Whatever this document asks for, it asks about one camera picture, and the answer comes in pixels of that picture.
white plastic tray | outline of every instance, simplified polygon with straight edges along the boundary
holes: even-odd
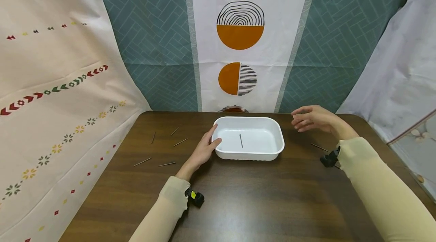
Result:
[[[221,159],[272,161],[285,147],[280,125],[271,118],[226,116],[215,124],[212,141],[223,139],[216,148]]]

herringbone pattern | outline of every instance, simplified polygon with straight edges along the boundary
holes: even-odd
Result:
[[[186,0],[103,0],[127,70],[159,111],[197,111]]]
[[[313,0],[280,112],[307,104],[336,111],[361,75],[399,2]]]

beige sleeve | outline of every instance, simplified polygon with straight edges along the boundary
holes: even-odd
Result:
[[[129,242],[168,242],[177,221],[187,209],[185,191],[189,187],[189,182],[170,176]]]
[[[436,221],[364,138],[339,141],[338,160],[387,242],[435,242]]]

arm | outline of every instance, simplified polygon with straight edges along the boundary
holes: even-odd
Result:
[[[167,242],[177,221],[187,209],[185,191],[190,187],[189,179],[198,168],[209,160],[213,150],[221,143],[218,138],[209,144],[214,125],[205,133],[192,155],[180,168],[176,176],[170,176],[159,193],[156,203],[144,217],[129,242]]]
[[[320,128],[339,140],[341,169],[385,241],[436,241],[436,221],[431,214],[350,125],[319,106],[302,107],[292,114],[292,124],[299,132]]]

circular pattern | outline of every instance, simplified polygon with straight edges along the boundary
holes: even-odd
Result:
[[[245,64],[233,62],[221,69],[218,83],[230,95],[243,96],[251,92],[257,84],[256,72]]]
[[[245,50],[256,44],[263,34],[263,10],[248,1],[226,4],[218,15],[217,33],[229,48]]]
[[[219,112],[227,112],[227,113],[248,113],[244,107],[233,105],[222,108]]]

